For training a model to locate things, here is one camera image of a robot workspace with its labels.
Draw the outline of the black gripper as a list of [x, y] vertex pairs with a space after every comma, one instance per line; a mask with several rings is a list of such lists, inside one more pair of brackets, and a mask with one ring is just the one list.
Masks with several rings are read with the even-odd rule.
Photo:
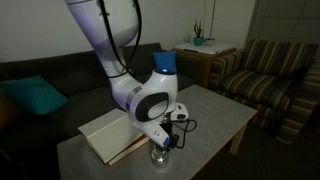
[[164, 115], [164, 119], [160, 123], [160, 126], [168, 135], [168, 137], [164, 141], [164, 146], [176, 147], [179, 140], [179, 136], [173, 133], [173, 123], [171, 120], [171, 116], [168, 113]]

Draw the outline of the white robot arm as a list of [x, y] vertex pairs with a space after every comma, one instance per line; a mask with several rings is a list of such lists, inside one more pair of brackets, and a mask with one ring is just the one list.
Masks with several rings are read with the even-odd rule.
[[138, 0], [64, 0], [93, 47], [109, 79], [114, 100], [134, 119], [133, 125], [161, 147], [173, 143], [164, 119], [177, 108], [178, 79], [168, 68], [152, 69], [140, 83], [134, 78], [143, 65], [123, 48], [141, 37]]

